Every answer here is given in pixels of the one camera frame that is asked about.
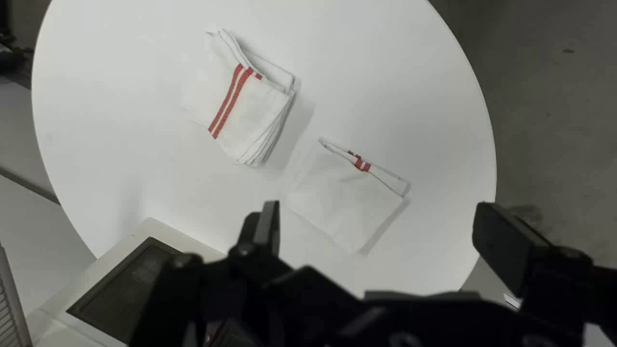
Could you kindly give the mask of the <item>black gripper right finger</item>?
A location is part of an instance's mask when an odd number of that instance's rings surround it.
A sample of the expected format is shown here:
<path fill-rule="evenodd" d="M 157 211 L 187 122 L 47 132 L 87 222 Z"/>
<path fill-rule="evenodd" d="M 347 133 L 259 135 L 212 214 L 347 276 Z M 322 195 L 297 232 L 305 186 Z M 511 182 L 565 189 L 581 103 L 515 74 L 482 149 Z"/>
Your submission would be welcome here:
<path fill-rule="evenodd" d="M 517 297 L 525 295 L 534 265 L 554 253 L 544 236 L 496 203 L 477 205 L 473 245 Z"/>

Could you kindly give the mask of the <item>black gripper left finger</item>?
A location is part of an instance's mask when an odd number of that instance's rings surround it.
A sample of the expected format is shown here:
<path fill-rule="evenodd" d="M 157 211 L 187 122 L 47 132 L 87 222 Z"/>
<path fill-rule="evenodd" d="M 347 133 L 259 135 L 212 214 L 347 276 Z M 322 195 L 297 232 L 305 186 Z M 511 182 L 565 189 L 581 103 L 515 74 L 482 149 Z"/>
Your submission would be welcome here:
<path fill-rule="evenodd" d="M 243 267 L 280 265 L 280 203 L 266 201 L 261 213 L 251 213 L 232 249 L 232 261 Z"/>

